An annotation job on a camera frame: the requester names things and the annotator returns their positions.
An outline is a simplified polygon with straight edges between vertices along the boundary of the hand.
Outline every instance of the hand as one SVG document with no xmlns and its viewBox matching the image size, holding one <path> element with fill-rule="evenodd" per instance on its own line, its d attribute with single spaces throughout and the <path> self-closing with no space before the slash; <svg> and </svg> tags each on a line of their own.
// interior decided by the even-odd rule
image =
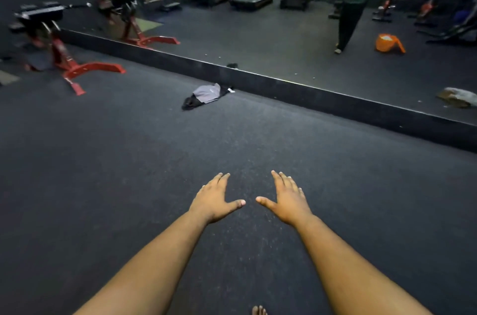
<svg viewBox="0 0 477 315">
<path fill-rule="evenodd" d="M 219 173 L 209 183 L 202 186 L 192 201 L 189 212 L 199 213 L 205 216 L 207 223 L 212 223 L 245 206 L 243 199 L 225 202 L 225 188 L 229 177 L 230 173 L 225 175 Z"/>
<path fill-rule="evenodd" d="M 282 172 L 278 174 L 274 170 L 271 171 L 271 175 L 275 179 L 277 203 L 265 197 L 257 197 L 258 203 L 293 227 L 296 227 L 298 222 L 313 216 L 303 191 L 298 188 L 292 177 L 287 177 Z"/>
</svg>

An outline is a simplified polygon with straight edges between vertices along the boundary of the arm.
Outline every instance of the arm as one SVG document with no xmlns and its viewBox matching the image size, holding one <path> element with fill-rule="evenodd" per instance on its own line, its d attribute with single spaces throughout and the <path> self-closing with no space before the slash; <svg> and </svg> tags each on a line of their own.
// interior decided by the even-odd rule
<svg viewBox="0 0 477 315">
<path fill-rule="evenodd" d="M 431 314 L 314 216 L 291 177 L 274 171 L 272 176 L 277 203 L 264 197 L 257 202 L 296 228 L 337 315 Z"/>
<path fill-rule="evenodd" d="M 245 205 L 225 202 L 230 174 L 202 186 L 188 212 L 146 245 L 75 315 L 165 314 L 190 255 L 208 223 Z"/>
</svg>

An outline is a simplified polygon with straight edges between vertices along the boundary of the gray cloth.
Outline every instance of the gray cloth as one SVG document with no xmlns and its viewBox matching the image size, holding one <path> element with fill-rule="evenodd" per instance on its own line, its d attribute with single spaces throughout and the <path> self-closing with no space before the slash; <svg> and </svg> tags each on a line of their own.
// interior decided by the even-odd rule
<svg viewBox="0 0 477 315">
<path fill-rule="evenodd" d="M 197 89 L 194 90 L 194 95 L 200 102 L 204 104 L 210 103 L 219 99 L 220 85 L 216 83 L 215 85 L 199 86 Z"/>
</svg>

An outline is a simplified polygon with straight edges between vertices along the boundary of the foot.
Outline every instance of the foot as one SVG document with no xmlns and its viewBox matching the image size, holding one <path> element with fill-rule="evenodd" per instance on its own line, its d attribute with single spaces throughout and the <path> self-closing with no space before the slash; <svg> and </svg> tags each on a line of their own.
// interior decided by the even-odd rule
<svg viewBox="0 0 477 315">
<path fill-rule="evenodd" d="M 262 305 L 254 306 L 252 309 L 252 315 L 267 315 L 267 311 L 263 308 Z"/>
</svg>

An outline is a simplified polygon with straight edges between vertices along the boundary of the black pants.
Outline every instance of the black pants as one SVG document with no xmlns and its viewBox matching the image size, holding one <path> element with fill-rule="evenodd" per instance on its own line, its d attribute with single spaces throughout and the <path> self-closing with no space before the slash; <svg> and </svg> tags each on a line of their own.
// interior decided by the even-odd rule
<svg viewBox="0 0 477 315">
<path fill-rule="evenodd" d="M 344 50 L 348 45 L 365 6 L 365 3 L 343 2 L 340 14 L 338 49 Z"/>
</svg>

